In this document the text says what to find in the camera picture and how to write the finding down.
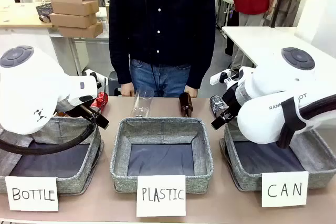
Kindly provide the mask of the person's right hand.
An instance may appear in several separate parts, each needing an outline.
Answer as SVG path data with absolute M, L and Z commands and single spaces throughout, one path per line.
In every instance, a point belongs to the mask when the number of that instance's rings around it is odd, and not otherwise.
M 135 89 L 132 82 L 121 85 L 121 95 L 123 97 L 133 97 L 135 96 Z

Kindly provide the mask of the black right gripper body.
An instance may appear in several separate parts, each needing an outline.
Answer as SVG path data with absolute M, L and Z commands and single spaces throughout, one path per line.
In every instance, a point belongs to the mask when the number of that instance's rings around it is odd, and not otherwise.
M 229 115 L 230 118 L 236 117 L 242 107 L 236 99 L 236 89 L 237 87 L 230 87 L 222 96 L 223 101 L 227 105 L 226 114 Z

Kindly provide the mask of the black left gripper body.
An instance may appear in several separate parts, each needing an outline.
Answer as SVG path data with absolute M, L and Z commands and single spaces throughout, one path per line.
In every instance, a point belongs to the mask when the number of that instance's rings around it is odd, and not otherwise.
M 82 117 L 92 124 L 98 124 L 98 112 L 90 107 L 86 107 L 83 104 L 78 105 L 69 111 L 66 111 L 65 114 L 72 118 Z

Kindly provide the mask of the person's left hand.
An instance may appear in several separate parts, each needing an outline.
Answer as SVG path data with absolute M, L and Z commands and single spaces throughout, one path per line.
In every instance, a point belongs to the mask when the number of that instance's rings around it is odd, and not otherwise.
M 188 93 L 191 98 L 197 98 L 198 96 L 198 89 L 189 86 L 185 86 L 184 92 Z

